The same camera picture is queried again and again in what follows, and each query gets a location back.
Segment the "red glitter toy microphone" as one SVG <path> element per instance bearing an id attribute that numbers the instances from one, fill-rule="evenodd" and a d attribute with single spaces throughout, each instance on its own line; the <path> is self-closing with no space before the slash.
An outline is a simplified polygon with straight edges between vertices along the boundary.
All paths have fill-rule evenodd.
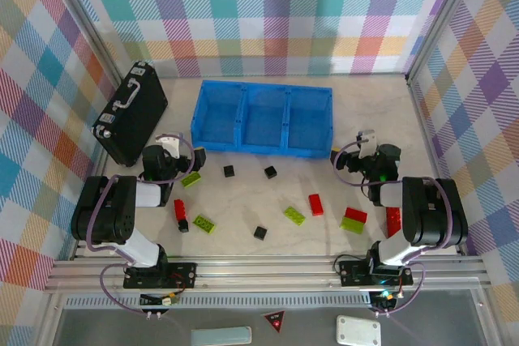
<path id="1" fill-rule="evenodd" d="M 398 233 L 402 228 L 401 209 L 399 207 L 386 208 L 387 238 Z"/>

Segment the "grey metal shelf plate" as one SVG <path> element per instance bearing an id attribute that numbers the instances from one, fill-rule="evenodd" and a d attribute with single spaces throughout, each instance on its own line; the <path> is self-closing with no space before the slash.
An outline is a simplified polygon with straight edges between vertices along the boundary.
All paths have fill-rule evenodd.
<path id="1" fill-rule="evenodd" d="M 251 346 L 339 346 L 339 315 L 374 317 L 360 308 L 296 308 L 285 312 L 281 331 L 275 331 L 266 314 L 188 308 L 147 320 L 124 310 L 65 308 L 54 346 L 191 346 L 193 330 L 227 327 L 250 327 Z M 382 346 L 491 346 L 468 291 L 421 292 L 409 307 L 379 321 Z"/>

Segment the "red triangle warning sign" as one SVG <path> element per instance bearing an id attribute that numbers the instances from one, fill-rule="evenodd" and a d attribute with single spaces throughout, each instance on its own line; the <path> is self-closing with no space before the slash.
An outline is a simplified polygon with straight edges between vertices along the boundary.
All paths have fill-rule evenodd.
<path id="1" fill-rule="evenodd" d="M 285 318 L 285 311 L 279 310 L 277 312 L 272 312 L 268 314 L 264 314 L 263 317 L 267 320 L 269 325 L 275 330 L 278 334 L 281 333 L 283 320 Z"/>

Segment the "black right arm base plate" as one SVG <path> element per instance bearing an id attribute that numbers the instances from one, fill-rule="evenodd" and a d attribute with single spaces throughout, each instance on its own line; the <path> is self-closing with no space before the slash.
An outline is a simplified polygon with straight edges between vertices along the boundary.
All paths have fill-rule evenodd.
<path id="1" fill-rule="evenodd" d="M 367 260 L 340 261 L 339 275 L 342 287 L 399 287 L 414 284 L 412 271 L 408 267 L 374 264 Z"/>

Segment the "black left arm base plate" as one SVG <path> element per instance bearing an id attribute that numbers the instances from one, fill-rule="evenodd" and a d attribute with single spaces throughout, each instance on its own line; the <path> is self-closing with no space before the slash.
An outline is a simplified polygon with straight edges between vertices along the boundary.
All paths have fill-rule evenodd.
<path id="1" fill-rule="evenodd" d="M 163 263 L 155 267 L 128 267 L 124 273 L 125 289 L 194 288 L 196 263 Z"/>

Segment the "aluminium mounting rail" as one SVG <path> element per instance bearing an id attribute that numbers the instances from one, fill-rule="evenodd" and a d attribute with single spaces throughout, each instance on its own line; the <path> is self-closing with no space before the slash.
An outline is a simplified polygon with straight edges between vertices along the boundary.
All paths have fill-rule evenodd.
<path id="1" fill-rule="evenodd" d="M 196 263 L 194 292 L 321 292 L 341 289 L 332 269 L 333 256 L 194 256 L 171 258 L 172 263 Z M 483 260 L 478 256 L 425 255 L 424 290 L 487 288 L 491 285 Z M 45 293 L 99 292 L 101 270 L 112 263 L 108 257 L 78 257 L 57 261 Z"/>

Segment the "aluminium frame post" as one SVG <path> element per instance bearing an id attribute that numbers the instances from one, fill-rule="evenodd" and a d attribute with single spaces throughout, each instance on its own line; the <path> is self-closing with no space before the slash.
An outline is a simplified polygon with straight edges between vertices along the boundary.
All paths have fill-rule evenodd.
<path id="1" fill-rule="evenodd" d="M 417 80 L 418 74 L 422 68 L 427 64 L 435 45 L 437 44 L 441 33 L 446 28 L 448 22 L 453 17 L 458 4 L 461 0 L 443 0 L 440 4 L 439 12 L 433 19 L 431 27 L 425 38 L 422 41 L 422 45 L 419 48 L 413 62 L 410 65 L 409 71 L 407 72 L 405 79 L 409 88 L 411 88 Z"/>
<path id="2" fill-rule="evenodd" d="M 101 0 L 65 0 L 65 2 L 111 80 L 121 81 L 131 61 L 103 2 Z"/>

